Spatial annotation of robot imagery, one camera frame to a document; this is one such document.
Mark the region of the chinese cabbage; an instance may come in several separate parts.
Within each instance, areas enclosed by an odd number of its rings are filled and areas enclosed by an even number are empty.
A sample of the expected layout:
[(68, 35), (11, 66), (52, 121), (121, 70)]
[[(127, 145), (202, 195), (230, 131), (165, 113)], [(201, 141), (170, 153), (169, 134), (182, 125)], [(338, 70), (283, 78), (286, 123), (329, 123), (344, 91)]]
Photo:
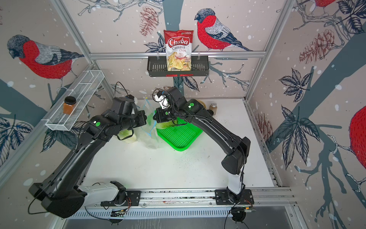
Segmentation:
[(168, 122), (157, 123), (155, 127), (156, 127), (156, 129), (163, 130), (163, 129), (167, 129), (167, 128), (170, 128), (170, 127), (175, 127), (177, 125), (178, 124), (176, 122), (171, 120), (171, 121), (168, 121)]
[(117, 135), (117, 138), (127, 144), (131, 144), (137, 140), (136, 135), (133, 134), (131, 130), (120, 131), (119, 134)]

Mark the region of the clear zipper bag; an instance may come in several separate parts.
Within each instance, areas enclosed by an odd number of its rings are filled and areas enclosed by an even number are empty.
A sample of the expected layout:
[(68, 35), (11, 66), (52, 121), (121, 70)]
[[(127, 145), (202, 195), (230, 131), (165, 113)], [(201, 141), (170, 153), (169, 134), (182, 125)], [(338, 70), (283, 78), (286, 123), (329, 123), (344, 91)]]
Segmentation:
[(146, 125), (134, 128), (134, 134), (137, 137), (136, 142), (142, 143), (146, 148), (157, 149), (159, 147), (156, 122), (153, 120), (153, 106), (146, 97), (138, 102), (138, 108), (144, 110), (147, 116)]

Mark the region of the chinese cabbage front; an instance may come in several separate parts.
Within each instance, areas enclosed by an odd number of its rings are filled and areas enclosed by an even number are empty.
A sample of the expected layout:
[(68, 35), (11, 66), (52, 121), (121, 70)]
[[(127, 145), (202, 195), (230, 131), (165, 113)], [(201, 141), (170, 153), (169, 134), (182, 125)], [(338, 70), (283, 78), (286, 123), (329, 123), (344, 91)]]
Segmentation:
[(117, 138), (127, 144), (131, 144), (137, 140), (136, 135), (133, 134), (131, 130), (120, 131), (119, 134), (117, 135)]

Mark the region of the green plastic basket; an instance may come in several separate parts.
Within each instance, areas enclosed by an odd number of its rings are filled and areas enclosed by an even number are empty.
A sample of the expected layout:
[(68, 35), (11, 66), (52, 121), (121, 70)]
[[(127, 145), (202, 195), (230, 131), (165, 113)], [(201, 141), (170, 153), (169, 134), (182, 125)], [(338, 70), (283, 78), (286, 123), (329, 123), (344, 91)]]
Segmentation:
[(157, 129), (158, 136), (177, 151), (185, 151), (202, 134), (202, 130), (180, 118), (174, 120), (178, 125), (167, 129)]

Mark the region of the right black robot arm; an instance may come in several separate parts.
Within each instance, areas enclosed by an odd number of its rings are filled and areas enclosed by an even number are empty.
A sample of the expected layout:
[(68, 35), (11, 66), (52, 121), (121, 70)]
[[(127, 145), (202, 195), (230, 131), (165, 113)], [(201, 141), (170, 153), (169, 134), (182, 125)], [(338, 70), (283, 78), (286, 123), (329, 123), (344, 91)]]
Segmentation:
[(239, 204), (245, 190), (244, 167), (249, 156), (251, 141), (233, 134), (213, 117), (213, 112), (205, 109), (196, 99), (189, 101), (178, 88), (168, 90), (156, 88), (152, 98), (160, 104), (153, 119), (157, 123), (185, 120), (205, 132), (226, 154), (221, 164), (231, 174), (226, 188), (229, 201)]

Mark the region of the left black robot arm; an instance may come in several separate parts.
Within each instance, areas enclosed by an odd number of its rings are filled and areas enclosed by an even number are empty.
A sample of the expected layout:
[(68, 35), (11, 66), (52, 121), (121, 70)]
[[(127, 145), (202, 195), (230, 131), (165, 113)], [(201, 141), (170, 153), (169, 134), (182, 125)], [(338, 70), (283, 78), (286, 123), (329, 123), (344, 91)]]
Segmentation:
[(42, 183), (33, 183), (29, 192), (41, 202), (46, 212), (68, 218), (86, 201), (101, 202), (104, 194), (95, 194), (77, 186), (77, 181), (97, 152), (123, 130), (133, 131), (146, 125), (146, 115), (137, 109), (134, 96), (115, 97), (112, 107), (91, 118), (81, 128), (77, 145)]

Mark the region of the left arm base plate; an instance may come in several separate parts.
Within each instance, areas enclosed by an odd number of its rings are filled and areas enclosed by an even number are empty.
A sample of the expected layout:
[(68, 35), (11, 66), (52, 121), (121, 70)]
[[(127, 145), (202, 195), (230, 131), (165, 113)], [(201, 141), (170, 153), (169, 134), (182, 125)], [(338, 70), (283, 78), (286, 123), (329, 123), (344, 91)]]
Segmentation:
[(141, 191), (120, 191), (117, 196), (111, 201), (101, 202), (101, 206), (108, 207), (133, 207), (138, 206), (141, 198)]

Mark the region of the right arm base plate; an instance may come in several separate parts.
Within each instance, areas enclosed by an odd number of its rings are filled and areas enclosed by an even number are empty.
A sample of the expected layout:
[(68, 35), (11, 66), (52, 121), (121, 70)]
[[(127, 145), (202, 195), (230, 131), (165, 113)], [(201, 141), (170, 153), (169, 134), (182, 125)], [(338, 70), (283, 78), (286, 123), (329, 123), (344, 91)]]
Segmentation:
[(243, 189), (239, 194), (235, 194), (229, 189), (216, 189), (214, 197), (217, 205), (250, 205), (254, 204), (252, 191)]

